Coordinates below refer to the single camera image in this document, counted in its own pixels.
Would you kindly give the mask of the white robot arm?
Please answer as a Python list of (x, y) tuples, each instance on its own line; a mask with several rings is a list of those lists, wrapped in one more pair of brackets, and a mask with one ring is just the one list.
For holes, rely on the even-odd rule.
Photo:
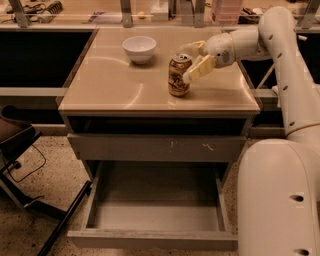
[(239, 256), (320, 256), (320, 91), (299, 51), (295, 20), (272, 7), (259, 23), (180, 47), (193, 57), (190, 83), (223, 59), (270, 58), (275, 65), (285, 136), (244, 153), (238, 173)]

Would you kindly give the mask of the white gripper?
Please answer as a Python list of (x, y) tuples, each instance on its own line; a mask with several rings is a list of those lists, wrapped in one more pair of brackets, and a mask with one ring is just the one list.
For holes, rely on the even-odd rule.
[(212, 36), (206, 42), (196, 41), (182, 45), (177, 53), (198, 56), (183, 74), (183, 82), (186, 84), (209, 74), (214, 68), (230, 66), (236, 60), (234, 42), (229, 33)]

